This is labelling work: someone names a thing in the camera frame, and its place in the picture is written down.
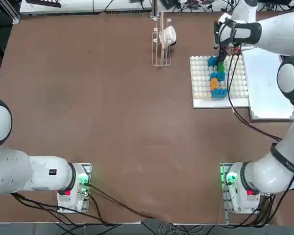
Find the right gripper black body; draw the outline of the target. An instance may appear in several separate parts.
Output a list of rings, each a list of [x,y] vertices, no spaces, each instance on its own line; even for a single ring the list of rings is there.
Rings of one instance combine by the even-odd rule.
[[[229,52],[231,51],[231,49],[232,49],[231,46],[219,45],[218,56],[227,56]]]

